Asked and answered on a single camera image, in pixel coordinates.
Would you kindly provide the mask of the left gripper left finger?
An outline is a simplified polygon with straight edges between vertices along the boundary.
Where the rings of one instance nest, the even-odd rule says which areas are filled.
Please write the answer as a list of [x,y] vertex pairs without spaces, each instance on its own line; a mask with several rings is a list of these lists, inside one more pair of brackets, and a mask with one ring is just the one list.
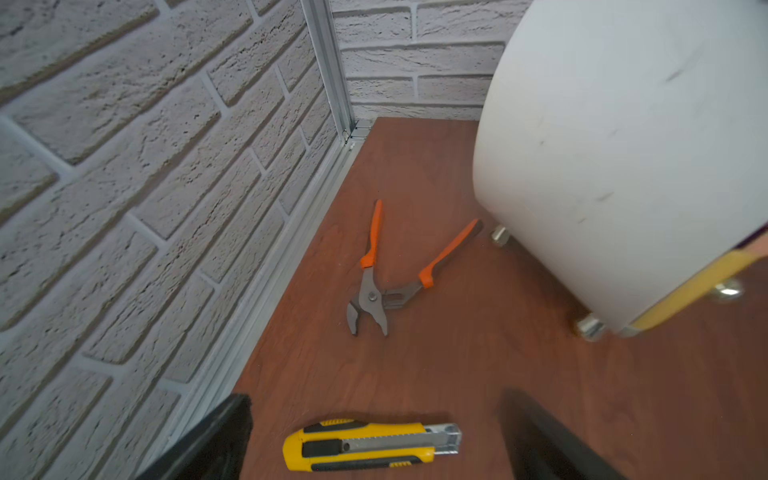
[[230,394],[137,479],[240,478],[253,429],[251,399]]

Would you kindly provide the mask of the orange top drawer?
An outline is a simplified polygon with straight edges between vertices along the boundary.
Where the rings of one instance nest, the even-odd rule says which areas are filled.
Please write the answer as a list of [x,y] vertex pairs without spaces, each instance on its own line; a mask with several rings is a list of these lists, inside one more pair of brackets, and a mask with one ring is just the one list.
[[756,258],[767,256],[768,252],[768,225],[765,224],[741,241],[735,250],[746,252]]

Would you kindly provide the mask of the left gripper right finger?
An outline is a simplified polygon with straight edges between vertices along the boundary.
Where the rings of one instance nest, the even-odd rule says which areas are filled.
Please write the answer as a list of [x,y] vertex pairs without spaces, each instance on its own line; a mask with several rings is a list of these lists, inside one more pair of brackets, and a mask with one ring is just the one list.
[[516,388],[503,391],[500,427],[516,479],[622,479],[624,475]]

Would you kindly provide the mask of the yellow drawer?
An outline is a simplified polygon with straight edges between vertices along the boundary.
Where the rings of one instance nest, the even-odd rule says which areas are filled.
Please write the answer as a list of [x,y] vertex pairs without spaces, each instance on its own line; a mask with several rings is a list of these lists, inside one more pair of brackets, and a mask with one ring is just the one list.
[[653,329],[706,296],[724,302],[739,299],[744,295],[745,287],[737,276],[766,257],[766,252],[747,249],[728,252],[624,327],[619,335],[632,337]]

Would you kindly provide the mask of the white round drawer cabinet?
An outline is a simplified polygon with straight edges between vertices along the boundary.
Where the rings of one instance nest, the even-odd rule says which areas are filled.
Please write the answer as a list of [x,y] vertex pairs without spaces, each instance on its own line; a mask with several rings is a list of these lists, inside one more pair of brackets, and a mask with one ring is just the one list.
[[763,1],[535,1],[483,107],[474,191],[619,332],[767,224]]

